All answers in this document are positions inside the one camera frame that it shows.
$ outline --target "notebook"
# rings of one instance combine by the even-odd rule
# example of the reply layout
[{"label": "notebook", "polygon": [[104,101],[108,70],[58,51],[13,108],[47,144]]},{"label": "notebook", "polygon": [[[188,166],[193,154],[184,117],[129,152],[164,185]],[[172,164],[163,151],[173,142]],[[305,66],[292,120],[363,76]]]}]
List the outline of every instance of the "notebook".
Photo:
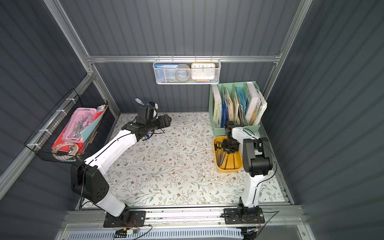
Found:
[{"label": "notebook", "polygon": [[265,99],[263,97],[263,94],[259,90],[257,90],[257,93],[258,93],[258,95],[260,97],[261,104],[260,104],[259,109],[257,111],[255,120],[252,122],[252,125],[259,125],[260,124],[260,121],[262,119],[263,113],[265,112],[266,107],[267,107],[267,102],[265,101]]},{"label": "notebook", "polygon": [[220,92],[218,90],[217,85],[212,85],[212,97],[213,97],[212,110],[213,110],[214,125],[215,127],[220,127],[219,123],[221,123],[220,119],[221,119],[222,105],[221,105],[221,96],[220,96]]},{"label": "notebook", "polygon": [[251,122],[252,116],[256,111],[257,105],[260,104],[260,98],[256,92],[256,88],[253,83],[247,82],[246,86],[248,88],[248,94],[246,96],[247,106],[245,109],[245,119],[247,120],[247,122]]}]

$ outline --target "clock face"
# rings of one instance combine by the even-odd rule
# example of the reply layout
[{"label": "clock face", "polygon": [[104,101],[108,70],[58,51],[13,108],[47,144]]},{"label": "clock face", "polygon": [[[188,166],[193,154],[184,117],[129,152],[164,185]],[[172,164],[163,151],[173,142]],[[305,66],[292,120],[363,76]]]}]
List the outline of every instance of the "clock face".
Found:
[{"label": "clock face", "polygon": [[215,64],[214,63],[193,63],[192,79],[194,80],[212,80],[215,78]]}]

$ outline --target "metal frame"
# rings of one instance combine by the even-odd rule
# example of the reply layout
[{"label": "metal frame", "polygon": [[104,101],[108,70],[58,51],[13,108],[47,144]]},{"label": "metal frame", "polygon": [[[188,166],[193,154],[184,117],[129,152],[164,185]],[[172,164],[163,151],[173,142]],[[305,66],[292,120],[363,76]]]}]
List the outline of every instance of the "metal frame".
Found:
[{"label": "metal frame", "polygon": [[279,76],[281,68],[284,65],[284,62],[288,56],[289,51],[295,41],[296,35],[299,32],[299,29],[304,21],[305,16],[312,4],[312,0],[301,0],[300,5],[296,11],[295,17],[292,21],[292,24],[288,30],[287,36],[285,37],[283,46],[281,47],[280,52],[280,61],[277,63],[276,67],[272,69],[271,76],[268,79],[267,85],[264,88],[263,96],[267,100],[269,94],[272,91],[272,88]]},{"label": "metal frame", "polygon": [[220,59],[222,63],[277,63],[280,56],[88,56],[90,63],[153,63],[157,58],[170,62],[194,62]]},{"label": "metal frame", "polygon": [[108,101],[110,110],[115,118],[119,116],[119,108],[113,99],[111,93],[108,91],[107,86],[105,85],[103,79],[101,78],[96,67],[88,62],[86,59],[89,56],[86,48],[84,47],[82,41],[80,40],[79,35],[74,29],[71,21],[69,20],[67,14],[65,13],[59,0],[44,0],[45,5],[48,7],[52,16],[55,18],[60,29],[63,31],[65,37],[73,48],[73,51],[76,53],[84,69],[89,73],[95,73],[97,79],[93,82],[98,89],[100,95],[103,99]]},{"label": "metal frame", "polygon": [[[84,79],[80,82],[80,84],[75,88],[75,91],[78,94],[82,94],[88,88],[94,78],[94,74],[87,74]],[[64,107],[70,101],[72,101],[71,98],[74,98],[76,96],[75,91],[73,91],[67,97],[67,99],[57,108],[58,111],[54,112],[54,114],[46,121],[46,123],[41,127],[41,129],[47,129],[54,122],[54,120],[61,113],[60,110],[64,109]],[[44,131],[38,131],[28,144],[36,144],[43,134]],[[3,172],[3,174],[0,176],[0,199],[5,195],[8,189],[13,185],[13,183],[16,181],[16,179],[20,176],[20,174],[24,171],[26,166],[34,157],[35,153],[29,148],[25,147],[21,151],[21,153],[19,153],[19,155],[13,160],[13,162],[8,166],[8,168]]]},{"label": "metal frame", "polygon": [[[260,132],[260,135],[262,137],[266,137],[268,138],[268,135],[265,131],[265,128],[264,128],[264,125],[262,122],[260,122],[260,128],[259,128],[259,132]],[[271,146],[271,150],[272,150],[272,153],[274,156],[276,156],[274,150],[273,150],[273,147]],[[273,157],[273,159],[275,160],[275,163],[276,163],[276,169],[277,169],[277,172],[275,174],[276,178],[278,179],[278,182],[280,184],[280,188],[281,188],[281,191],[285,192],[287,194],[287,197],[288,197],[288,201],[290,204],[295,204],[295,202],[293,201],[293,198],[292,198],[292,195],[291,195],[291,192],[289,191],[289,188],[288,188],[288,185],[285,181],[285,178],[283,176],[283,173],[281,172],[281,168],[280,168],[280,165],[279,165],[279,162],[277,161],[277,159],[275,157]]]},{"label": "metal frame", "polygon": [[[214,228],[214,227],[254,227],[254,224],[242,223],[226,225],[224,218],[219,216],[223,213],[223,208],[237,209],[232,204],[226,207],[133,207],[138,211],[146,211],[146,224],[151,224],[154,229],[171,228]],[[310,227],[300,205],[265,205],[263,210],[266,212],[279,211],[279,213],[268,222],[268,226],[278,225],[297,225],[300,232],[305,233],[308,240],[311,237]],[[264,213],[265,219],[269,220],[273,213]],[[57,235],[56,239],[66,239],[70,231],[83,230],[106,230],[103,228],[105,212],[103,210],[81,210],[68,211]]]}]

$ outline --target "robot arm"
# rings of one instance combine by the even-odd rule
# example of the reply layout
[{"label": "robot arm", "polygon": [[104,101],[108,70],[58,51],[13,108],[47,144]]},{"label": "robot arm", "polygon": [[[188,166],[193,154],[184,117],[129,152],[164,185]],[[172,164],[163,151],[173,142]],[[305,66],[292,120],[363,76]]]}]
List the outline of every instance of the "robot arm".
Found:
[{"label": "robot arm", "polygon": [[104,175],[128,148],[148,133],[169,127],[172,119],[167,114],[157,116],[157,104],[149,102],[147,106],[140,106],[135,120],[136,122],[125,124],[116,137],[98,152],[84,162],[76,161],[71,166],[72,191],[87,198],[123,223],[128,222],[129,207],[112,194]]},{"label": "robot arm", "polygon": [[222,147],[228,153],[240,149],[243,167],[248,173],[238,208],[241,218],[242,215],[261,211],[258,210],[260,183],[268,178],[267,174],[273,167],[271,147],[267,138],[259,138],[243,126],[235,126],[231,121],[225,124],[225,130],[228,138],[223,141]]}]

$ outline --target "gray wall panel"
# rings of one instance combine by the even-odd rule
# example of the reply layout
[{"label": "gray wall panel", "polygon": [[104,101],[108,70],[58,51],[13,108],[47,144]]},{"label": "gray wall panel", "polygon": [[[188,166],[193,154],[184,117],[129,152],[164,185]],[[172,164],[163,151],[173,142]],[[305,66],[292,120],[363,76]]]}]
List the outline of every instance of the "gray wall panel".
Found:
[{"label": "gray wall panel", "polygon": [[[86,72],[43,1],[0,2],[0,174]],[[78,197],[70,165],[35,157],[0,200],[1,239],[53,239]]]},{"label": "gray wall panel", "polygon": [[383,8],[314,1],[263,117],[319,239],[382,237]]},{"label": "gray wall panel", "polygon": [[86,73],[42,1],[2,1],[0,34],[2,173]]},{"label": "gray wall panel", "polygon": [[[104,82],[123,113],[137,111],[135,98],[154,101],[161,111],[207,111],[209,85],[160,85],[152,63],[96,63]],[[220,82],[256,81],[265,87],[273,63],[222,63]]]},{"label": "gray wall panel", "polygon": [[90,55],[275,55],[299,0],[66,0]]}]

